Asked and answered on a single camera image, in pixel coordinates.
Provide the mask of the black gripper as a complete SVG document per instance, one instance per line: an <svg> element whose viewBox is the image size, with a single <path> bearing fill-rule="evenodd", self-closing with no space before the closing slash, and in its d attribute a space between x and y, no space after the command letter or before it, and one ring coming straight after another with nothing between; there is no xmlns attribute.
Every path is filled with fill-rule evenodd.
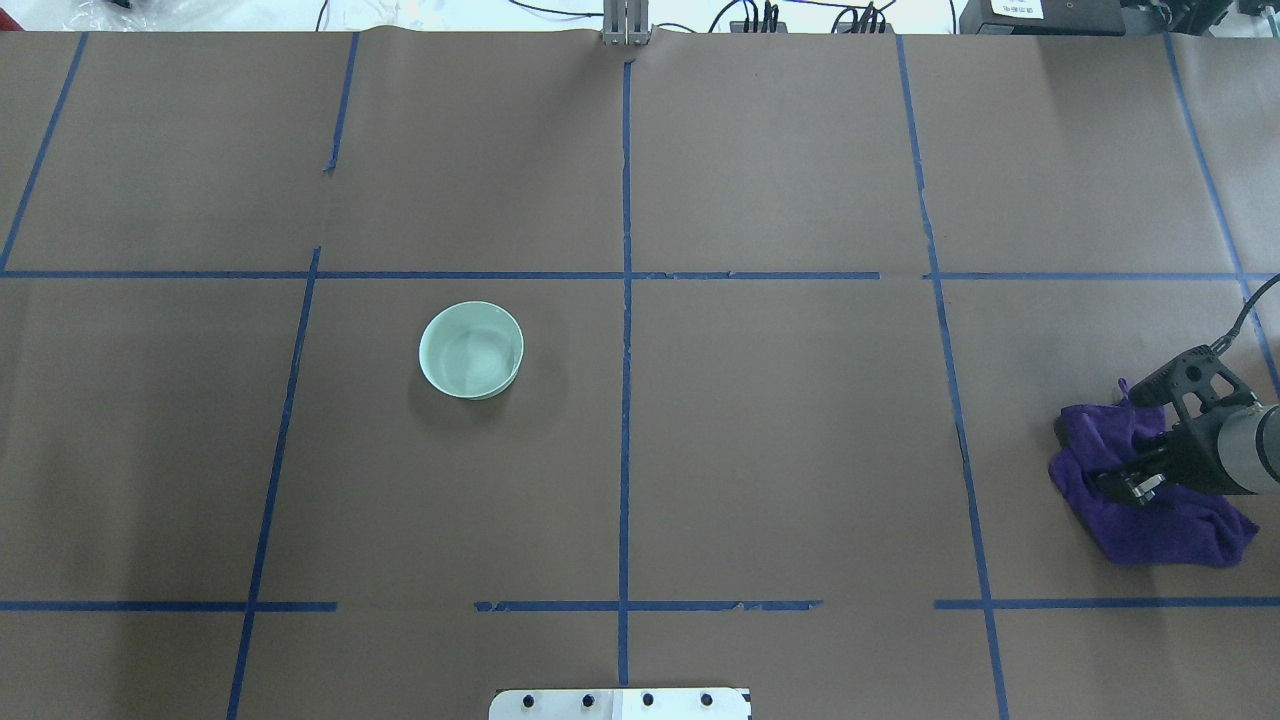
<svg viewBox="0 0 1280 720"><path fill-rule="evenodd" d="M1198 493L1236 493L1236 484L1221 468L1212 443L1193 436L1185 427L1146 439L1135 439L1137 456L1124 462L1124 471L1096 475L1096 489L1110 502L1147 505L1156 491L1181 486Z"/></svg>

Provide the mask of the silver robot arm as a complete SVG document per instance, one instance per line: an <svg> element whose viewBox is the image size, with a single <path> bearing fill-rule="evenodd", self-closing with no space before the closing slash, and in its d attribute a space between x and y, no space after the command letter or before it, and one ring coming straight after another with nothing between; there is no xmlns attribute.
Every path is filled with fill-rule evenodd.
<svg viewBox="0 0 1280 720"><path fill-rule="evenodd" d="M1142 506L1176 491L1206 496L1279 492L1279 410L1220 407L1138 445L1139 454L1091 482L1105 498Z"/></svg>

